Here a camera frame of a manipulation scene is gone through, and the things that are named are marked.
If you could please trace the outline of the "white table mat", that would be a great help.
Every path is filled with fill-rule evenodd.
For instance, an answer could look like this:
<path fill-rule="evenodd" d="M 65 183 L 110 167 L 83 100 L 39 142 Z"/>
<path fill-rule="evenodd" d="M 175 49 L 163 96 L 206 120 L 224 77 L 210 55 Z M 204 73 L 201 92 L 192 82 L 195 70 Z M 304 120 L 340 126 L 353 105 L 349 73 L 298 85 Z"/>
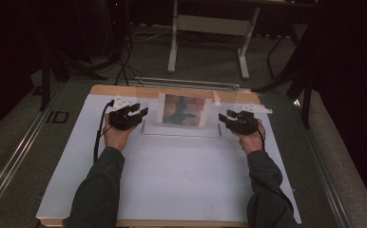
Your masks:
<path fill-rule="evenodd" d="M 95 135 L 109 100 L 106 95 L 87 96 L 36 214 L 43 224 L 59 226 L 68 217 L 93 155 L 104 148 Z M 218 116 L 248 104 L 223 104 Z M 266 130 L 268 155 L 282 166 L 269 114 L 255 116 Z M 246 157 L 237 137 L 220 124 L 219 138 L 146 135 L 138 126 L 123 152 L 119 225 L 246 225 L 252 195 Z"/>

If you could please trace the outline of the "clear acrylic photo frame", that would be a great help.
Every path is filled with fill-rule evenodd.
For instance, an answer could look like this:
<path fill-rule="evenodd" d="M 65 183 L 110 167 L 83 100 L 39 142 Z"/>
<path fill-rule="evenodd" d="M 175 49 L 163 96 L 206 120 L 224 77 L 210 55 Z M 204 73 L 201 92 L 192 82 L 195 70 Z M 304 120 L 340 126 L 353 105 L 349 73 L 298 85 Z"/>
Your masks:
<path fill-rule="evenodd" d="M 137 94 L 143 96 L 142 104 L 149 107 L 148 116 L 142 123 L 141 133 L 159 136 L 219 138 L 222 133 L 218 112 L 222 110 L 222 105 L 235 103 L 240 88 L 236 84 L 177 79 L 136 77 L 135 81 L 138 86 Z M 160 93 L 211 99 L 212 105 L 205 127 L 157 123 Z"/>

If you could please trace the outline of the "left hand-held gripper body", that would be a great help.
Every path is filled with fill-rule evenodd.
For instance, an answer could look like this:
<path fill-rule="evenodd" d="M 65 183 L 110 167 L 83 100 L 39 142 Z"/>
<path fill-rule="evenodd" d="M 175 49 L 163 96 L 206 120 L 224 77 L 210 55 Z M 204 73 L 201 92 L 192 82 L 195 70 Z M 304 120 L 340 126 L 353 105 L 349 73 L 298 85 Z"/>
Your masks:
<path fill-rule="evenodd" d="M 130 112 L 129 114 L 125 114 L 126 108 L 129 105 L 135 105 L 130 100 L 127 100 L 124 97 L 116 96 L 114 105 L 109 112 L 109 123 L 111 126 L 117 128 L 118 130 L 127 130 L 130 127 L 136 126 L 137 123 L 131 121 Z"/>

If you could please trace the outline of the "metal floor rail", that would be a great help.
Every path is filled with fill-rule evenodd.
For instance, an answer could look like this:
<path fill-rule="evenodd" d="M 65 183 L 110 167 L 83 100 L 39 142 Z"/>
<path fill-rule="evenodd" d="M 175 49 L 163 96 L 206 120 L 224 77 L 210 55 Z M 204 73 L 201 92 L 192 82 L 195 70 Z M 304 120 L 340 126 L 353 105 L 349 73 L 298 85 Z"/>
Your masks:
<path fill-rule="evenodd" d="M 4 167 L 0 170 L 0 198 L 6 191 L 13 176 L 15 175 L 19 166 L 28 154 L 30 147 L 32 146 L 36 136 L 38 135 L 40 129 L 42 128 L 45 120 L 49 115 L 49 110 L 51 109 L 59 93 L 64 89 L 65 85 L 65 83 L 60 83 L 53 88 L 53 90 L 50 92 L 48 104 L 43 111 L 38 112 L 33 123 L 29 126 L 27 133 L 25 134 L 21 142 L 17 144 L 17 147 L 12 152 L 10 158 L 5 163 Z"/>
<path fill-rule="evenodd" d="M 333 184 L 332 179 L 327 171 L 326 165 L 324 164 L 316 141 L 314 140 L 311 131 L 304 126 L 304 123 L 300 122 L 300 124 L 304 135 L 306 136 L 307 141 L 312 148 L 311 154 L 313 164 L 318 172 L 319 181 L 338 224 L 338 228 L 351 228 L 351 223 L 345 213 L 344 207 L 340 201 L 335 185 Z"/>

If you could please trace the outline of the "person's right hand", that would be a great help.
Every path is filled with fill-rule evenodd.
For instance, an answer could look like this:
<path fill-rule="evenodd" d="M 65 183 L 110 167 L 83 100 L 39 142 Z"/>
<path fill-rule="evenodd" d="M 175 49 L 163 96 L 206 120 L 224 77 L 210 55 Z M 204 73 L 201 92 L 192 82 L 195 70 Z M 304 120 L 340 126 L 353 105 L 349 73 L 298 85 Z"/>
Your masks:
<path fill-rule="evenodd" d="M 258 130 L 250 135 L 234 133 L 239 138 L 239 144 L 246 155 L 263 150 L 265 147 L 265 129 L 262 120 L 258 120 Z"/>

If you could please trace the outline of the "white metal desk frame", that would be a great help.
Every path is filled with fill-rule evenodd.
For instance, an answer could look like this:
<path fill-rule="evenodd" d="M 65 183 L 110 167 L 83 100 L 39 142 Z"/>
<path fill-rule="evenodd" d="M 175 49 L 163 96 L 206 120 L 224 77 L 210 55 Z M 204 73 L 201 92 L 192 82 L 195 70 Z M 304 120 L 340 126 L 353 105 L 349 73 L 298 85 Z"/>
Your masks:
<path fill-rule="evenodd" d="M 238 62 L 240 65 L 241 76 L 244 80 L 250 78 L 245 54 L 253 35 L 253 31 L 257 24 L 260 8 L 253 10 L 252 17 L 249 21 L 223 19 L 205 16 L 185 15 L 178 13 L 179 0 L 173 1 L 173 18 L 172 18 L 172 39 L 167 65 L 167 72 L 174 73 L 177 62 L 178 48 L 178 31 L 196 31 L 206 33 L 216 33 L 225 35 L 242 36 L 244 42 L 241 48 L 237 50 Z"/>

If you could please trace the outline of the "person's left hand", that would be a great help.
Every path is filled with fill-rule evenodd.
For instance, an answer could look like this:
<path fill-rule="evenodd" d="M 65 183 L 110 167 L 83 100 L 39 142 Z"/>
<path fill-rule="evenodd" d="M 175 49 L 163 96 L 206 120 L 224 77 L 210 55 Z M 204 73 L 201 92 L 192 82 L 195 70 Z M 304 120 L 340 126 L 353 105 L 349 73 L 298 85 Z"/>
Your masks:
<path fill-rule="evenodd" d="M 103 128 L 103 135 L 105 138 L 105 146 L 113 147 L 120 152 L 126 147 L 130 133 L 135 129 L 135 126 L 127 130 L 118 130 L 109 123 L 109 115 L 105 115 L 105 125 Z"/>

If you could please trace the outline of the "photo card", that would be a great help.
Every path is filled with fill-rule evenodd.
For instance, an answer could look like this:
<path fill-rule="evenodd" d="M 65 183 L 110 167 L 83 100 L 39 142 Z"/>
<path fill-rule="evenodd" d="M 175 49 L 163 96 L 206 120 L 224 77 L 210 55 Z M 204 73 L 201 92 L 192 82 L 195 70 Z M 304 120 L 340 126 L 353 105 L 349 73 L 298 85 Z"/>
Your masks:
<path fill-rule="evenodd" d="M 212 100 L 174 94 L 159 94 L 156 122 L 205 127 Z"/>

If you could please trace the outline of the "black metal stand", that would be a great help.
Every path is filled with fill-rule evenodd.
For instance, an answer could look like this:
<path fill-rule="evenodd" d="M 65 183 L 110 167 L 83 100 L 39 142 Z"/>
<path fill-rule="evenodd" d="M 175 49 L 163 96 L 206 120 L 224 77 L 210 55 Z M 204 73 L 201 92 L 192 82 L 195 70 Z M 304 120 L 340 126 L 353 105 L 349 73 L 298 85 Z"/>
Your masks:
<path fill-rule="evenodd" d="M 302 68 L 302 42 L 301 38 L 303 37 L 305 31 L 308 29 L 307 24 L 292 24 L 287 27 L 287 35 L 291 38 L 293 43 L 296 45 L 294 52 L 292 53 L 288 63 L 285 65 L 284 69 L 274 75 L 272 65 L 271 65 L 271 55 L 279 45 L 282 40 L 282 37 L 278 40 L 278 42 L 271 48 L 268 52 L 266 63 L 268 66 L 268 72 L 273 79 L 273 82 L 264 85 L 259 88 L 255 88 L 255 92 L 263 93 L 267 92 L 275 87 L 281 86 L 285 83 L 292 82 L 287 92 L 285 93 L 286 97 L 289 100 L 295 101 L 300 94 L 303 94 L 302 105 L 301 105 L 301 120 L 304 126 L 309 129 L 309 112 L 310 112 L 310 102 L 312 95 L 312 83 L 314 79 L 314 75 L 310 74 L 306 69 Z"/>
<path fill-rule="evenodd" d="M 73 60 L 67 56 L 64 52 L 58 49 L 52 49 L 51 47 L 41 48 L 41 66 L 42 66 L 42 79 L 41 79 L 41 107 L 40 111 L 45 110 L 48 107 L 50 101 L 50 78 L 49 73 L 52 71 L 55 77 L 61 81 L 66 82 L 69 78 L 68 71 L 66 70 L 65 63 L 70 64 L 72 67 L 77 68 L 87 77 L 95 80 L 104 80 L 102 77 L 86 66 Z"/>

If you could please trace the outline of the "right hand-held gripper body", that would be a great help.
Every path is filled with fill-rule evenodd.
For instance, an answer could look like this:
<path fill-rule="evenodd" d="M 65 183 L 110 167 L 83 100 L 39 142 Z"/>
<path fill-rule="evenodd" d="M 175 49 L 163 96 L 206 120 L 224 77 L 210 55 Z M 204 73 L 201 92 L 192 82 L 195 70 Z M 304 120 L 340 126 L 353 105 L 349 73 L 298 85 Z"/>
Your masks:
<path fill-rule="evenodd" d="M 273 110 L 262 104 L 245 104 L 237 113 L 238 119 L 234 119 L 233 131 L 241 135 L 250 135 L 258 130 L 258 121 L 255 114 L 272 114 Z"/>

